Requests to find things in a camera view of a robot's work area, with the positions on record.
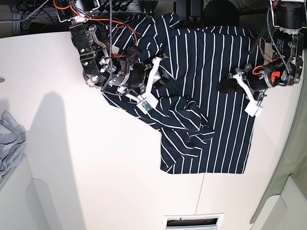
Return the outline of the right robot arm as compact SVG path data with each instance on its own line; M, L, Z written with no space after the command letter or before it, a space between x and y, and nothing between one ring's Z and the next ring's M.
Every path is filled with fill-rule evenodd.
M70 22L83 77L90 87L114 96L144 96L167 83L162 65L162 27L151 15L119 14L115 0L55 0L60 22Z

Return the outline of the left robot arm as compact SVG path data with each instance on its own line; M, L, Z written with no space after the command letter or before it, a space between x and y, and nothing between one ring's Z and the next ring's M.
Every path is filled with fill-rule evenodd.
M236 76L252 93L265 92L276 86L292 86L299 83L303 68L304 34L307 27L307 2L305 0L271 0L263 26L253 49L261 49L262 36L268 34L273 56L262 56L266 65L245 65L237 68L218 84L223 93L243 92Z

